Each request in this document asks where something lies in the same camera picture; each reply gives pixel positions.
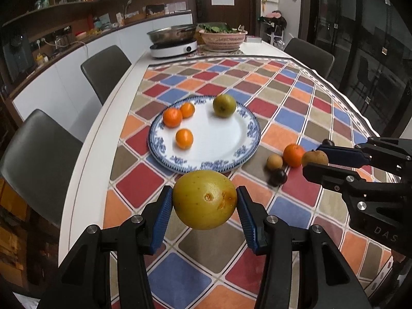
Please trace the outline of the brown kiwi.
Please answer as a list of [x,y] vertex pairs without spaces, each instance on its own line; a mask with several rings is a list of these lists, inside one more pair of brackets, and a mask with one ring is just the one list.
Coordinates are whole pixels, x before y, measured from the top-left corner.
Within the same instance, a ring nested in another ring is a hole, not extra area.
[[305,167],[309,163],[328,165],[329,159],[325,152],[320,150],[312,150],[304,153],[301,163],[303,167]]
[[273,153],[271,154],[266,162],[266,168],[270,171],[275,171],[277,169],[281,169],[284,166],[284,161],[283,158],[276,154]]

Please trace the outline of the dark plum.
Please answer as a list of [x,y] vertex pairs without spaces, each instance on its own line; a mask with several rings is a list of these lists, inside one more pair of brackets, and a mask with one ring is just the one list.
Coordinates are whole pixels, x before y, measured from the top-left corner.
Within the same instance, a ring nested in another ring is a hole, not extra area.
[[322,141],[322,145],[334,146],[335,143],[334,143],[332,140],[324,139],[324,140]]
[[274,187],[283,185],[288,180],[288,175],[284,169],[274,169],[270,172],[269,184]]

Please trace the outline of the yellow pear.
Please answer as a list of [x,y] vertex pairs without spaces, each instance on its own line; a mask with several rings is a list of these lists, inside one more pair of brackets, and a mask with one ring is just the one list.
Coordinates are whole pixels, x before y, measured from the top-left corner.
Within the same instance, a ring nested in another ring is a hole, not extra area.
[[192,171],[176,181],[173,206],[186,226],[197,230],[215,229],[233,215],[237,191],[232,181],[217,171]]

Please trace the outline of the green yellow apple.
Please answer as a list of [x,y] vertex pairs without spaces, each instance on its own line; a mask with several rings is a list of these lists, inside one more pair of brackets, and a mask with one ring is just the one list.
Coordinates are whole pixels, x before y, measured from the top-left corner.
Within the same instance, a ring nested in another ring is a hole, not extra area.
[[212,105],[214,113],[218,117],[228,118],[235,112],[237,102],[232,96],[225,93],[215,97]]

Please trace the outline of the small orange mandarin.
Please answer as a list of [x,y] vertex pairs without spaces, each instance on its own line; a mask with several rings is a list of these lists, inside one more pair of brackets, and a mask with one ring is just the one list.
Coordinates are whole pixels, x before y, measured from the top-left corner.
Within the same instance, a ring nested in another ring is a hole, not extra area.
[[193,145],[192,132],[187,128],[178,130],[175,134],[175,143],[180,149],[190,149]]

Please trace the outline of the white kitchen counter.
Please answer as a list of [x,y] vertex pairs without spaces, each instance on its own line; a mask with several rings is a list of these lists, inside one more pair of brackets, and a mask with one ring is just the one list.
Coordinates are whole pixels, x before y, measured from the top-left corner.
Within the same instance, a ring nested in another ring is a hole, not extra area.
[[151,45],[148,32],[193,22],[192,12],[166,15],[103,34],[86,45],[81,44],[65,57],[50,62],[27,86],[11,95],[11,112],[20,125],[35,109],[83,141],[101,110],[98,99],[80,66],[89,57],[112,45],[118,46],[131,63]]

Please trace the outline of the grey chair right side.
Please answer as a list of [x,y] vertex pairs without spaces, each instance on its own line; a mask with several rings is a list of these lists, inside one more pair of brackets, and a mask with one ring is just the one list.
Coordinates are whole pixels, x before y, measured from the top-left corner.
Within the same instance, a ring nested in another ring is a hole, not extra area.
[[299,38],[292,38],[284,52],[315,70],[324,79],[329,77],[335,62],[332,54]]

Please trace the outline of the grey chair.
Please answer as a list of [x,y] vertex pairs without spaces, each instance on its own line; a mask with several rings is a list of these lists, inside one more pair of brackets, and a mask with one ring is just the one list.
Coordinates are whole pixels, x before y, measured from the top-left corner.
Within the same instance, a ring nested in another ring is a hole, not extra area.
[[88,58],[80,69],[103,105],[130,66],[123,51],[112,45]]
[[35,109],[1,158],[1,176],[40,216],[60,227],[82,142]]
[[292,38],[284,52],[315,70],[324,79],[329,77],[335,62],[332,54],[299,38]]

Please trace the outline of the near grey chair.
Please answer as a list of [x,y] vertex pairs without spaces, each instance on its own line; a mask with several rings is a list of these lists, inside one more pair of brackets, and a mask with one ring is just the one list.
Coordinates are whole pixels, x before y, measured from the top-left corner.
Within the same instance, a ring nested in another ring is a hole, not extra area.
[[82,142],[35,109],[1,158],[1,176],[40,216],[60,227]]

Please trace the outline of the blue white porcelain plate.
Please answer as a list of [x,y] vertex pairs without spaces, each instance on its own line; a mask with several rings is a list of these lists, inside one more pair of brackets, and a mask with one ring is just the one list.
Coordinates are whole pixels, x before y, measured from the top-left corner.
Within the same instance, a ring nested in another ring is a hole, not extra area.
[[[183,119],[176,128],[169,128],[159,114],[152,122],[147,145],[154,159],[179,174],[200,169],[220,173],[231,171],[247,162],[261,141],[261,127],[255,115],[243,104],[237,103],[228,118],[218,117],[213,109],[213,96],[192,96],[169,107],[177,109],[185,102],[195,106],[195,113]],[[175,143],[178,130],[187,128],[194,137],[190,149],[180,149]]]

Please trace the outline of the large mandarin on plate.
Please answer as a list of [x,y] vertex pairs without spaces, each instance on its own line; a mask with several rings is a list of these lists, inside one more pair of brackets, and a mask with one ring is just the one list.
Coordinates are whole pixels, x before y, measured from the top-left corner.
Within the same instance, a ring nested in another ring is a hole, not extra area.
[[176,107],[170,107],[163,113],[163,123],[169,128],[178,127],[181,124],[182,119],[182,112]]

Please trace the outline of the small mandarin on plate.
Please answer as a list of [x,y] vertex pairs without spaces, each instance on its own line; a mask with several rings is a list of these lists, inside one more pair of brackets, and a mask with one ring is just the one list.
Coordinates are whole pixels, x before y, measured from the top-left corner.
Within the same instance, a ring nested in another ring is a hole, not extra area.
[[185,102],[180,106],[179,110],[182,113],[182,118],[188,119],[194,115],[195,106],[191,102]]

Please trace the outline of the pink basket with greens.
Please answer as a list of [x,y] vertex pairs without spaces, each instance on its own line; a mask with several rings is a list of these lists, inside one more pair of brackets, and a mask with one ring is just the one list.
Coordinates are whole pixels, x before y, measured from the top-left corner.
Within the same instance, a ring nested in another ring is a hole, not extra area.
[[198,24],[200,37],[206,47],[214,52],[234,52],[244,42],[248,32],[244,26],[232,28],[226,23]]

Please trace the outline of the far grey chair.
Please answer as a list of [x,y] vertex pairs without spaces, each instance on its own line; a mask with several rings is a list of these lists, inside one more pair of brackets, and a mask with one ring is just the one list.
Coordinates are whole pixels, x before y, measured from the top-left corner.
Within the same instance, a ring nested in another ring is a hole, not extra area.
[[123,51],[112,45],[88,58],[80,69],[103,105],[130,66]]

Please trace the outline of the white induction cooker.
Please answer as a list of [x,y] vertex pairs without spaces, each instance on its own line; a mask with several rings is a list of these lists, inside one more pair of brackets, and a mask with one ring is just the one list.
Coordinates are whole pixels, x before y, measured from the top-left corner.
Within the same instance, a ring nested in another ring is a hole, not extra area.
[[186,42],[175,44],[154,44],[149,48],[149,51],[151,56],[155,59],[167,59],[194,53],[197,48],[198,43],[196,40],[188,40]]

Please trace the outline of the steel pot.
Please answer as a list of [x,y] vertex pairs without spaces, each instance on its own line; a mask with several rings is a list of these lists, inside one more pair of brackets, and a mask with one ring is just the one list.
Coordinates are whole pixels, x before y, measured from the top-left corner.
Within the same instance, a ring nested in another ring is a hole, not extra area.
[[195,24],[184,24],[157,29],[147,33],[154,45],[168,45],[192,40],[196,31]]

